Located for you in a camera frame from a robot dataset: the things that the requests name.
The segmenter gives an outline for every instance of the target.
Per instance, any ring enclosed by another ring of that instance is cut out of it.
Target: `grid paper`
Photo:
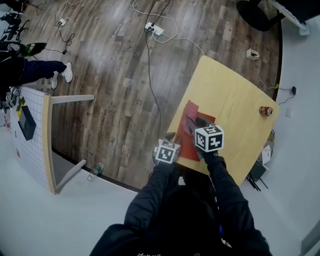
[[[26,86],[20,86],[20,97],[24,97],[26,105],[36,123],[33,138],[26,141],[20,126],[19,117],[16,112],[17,104],[10,109],[11,134],[14,146],[20,157],[17,159],[21,166],[43,187],[49,189],[49,183],[44,164],[44,153],[42,146],[42,112],[45,93]]]

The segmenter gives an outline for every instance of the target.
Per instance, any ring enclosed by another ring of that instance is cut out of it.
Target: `wooden table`
[[[279,106],[263,91],[219,62],[202,56],[171,121],[168,132],[176,132],[188,100],[198,111],[215,117],[224,130],[224,157],[227,170],[240,185],[257,160],[278,116]],[[273,108],[271,117],[262,116],[259,107]],[[177,162],[204,174],[207,165],[179,157]]]
[[[69,95],[53,96],[35,90],[51,88],[51,85],[29,83],[20,86],[20,96],[24,97],[30,110],[33,120],[36,123],[33,138],[26,141],[20,126],[17,115],[18,103],[10,109],[10,122],[13,144],[16,149],[17,159],[21,166],[43,187],[56,194],[57,190],[66,183],[82,166],[86,160],[63,173],[63,177],[56,179],[57,172],[54,170],[54,162],[51,146],[51,122],[53,104],[93,101],[94,95]]]

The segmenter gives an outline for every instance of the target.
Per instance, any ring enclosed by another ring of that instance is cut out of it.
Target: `wooden floor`
[[[151,2],[139,0],[135,7],[147,12]],[[23,43],[47,42],[48,49],[64,50],[59,32],[53,28],[55,12],[62,3],[48,1],[38,15],[33,7],[27,8],[25,14],[30,23],[29,30],[23,32]],[[136,13],[132,3],[133,0],[83,0],[69,5],[63,16],[70,17],[71,23],[61,31],[64,39],[75,33],[68,53],[44,50],[37,58],[72,63],[72,82],[67,84],[59,77],[53,95],[96,95],[93,102],[54,106],[52,146],[73,160],[86,159],[89,168],[102,162],[103,174],[141,188],[153,166],[151,152],[157,142],[159,113],[149,88],[143,33],[146,16]],[[166,3],[156,1],[152,13],[160,13]],[[267,1],[261,6],[270,18],[276,15]],[[176,21],[177,38],[194,41],[205,55],[255,85],[261,78],[267,86],[275,86],[279,60],[277,26],[268,32],[248,26],[239,16],[235,0],[171,0],[164,15]],[[160,19],[157,25],[164,28],[166,35],[174,35],[173,22]],[[163,135],[202,54],[185,40],[160,44],[148,36],[148,44],[151,82],[161,109]],[[259,60],[246,58],[249,48],[260,53]]]

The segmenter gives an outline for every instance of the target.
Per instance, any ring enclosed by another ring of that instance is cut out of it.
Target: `white sneaker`
[[[66,69],[62,72],[62,76],[64,76],[67,83],[70,83],[73,77],[71,63],[68,62],[66,65]]]
[[[52,87],[52,89],[56,89],[57,88],[57,84],[58,84],[58,75],[59,75],[59,73],[57,71],[54,71],[53,73],[54,73],[53,77],[50,78],[51,87]]]

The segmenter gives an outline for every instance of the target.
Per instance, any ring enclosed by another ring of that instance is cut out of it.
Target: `soda can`
[[[263,116],[271,117],[274,113],[274,109],[270,106],[261,106],[259,108],[259,113]]]

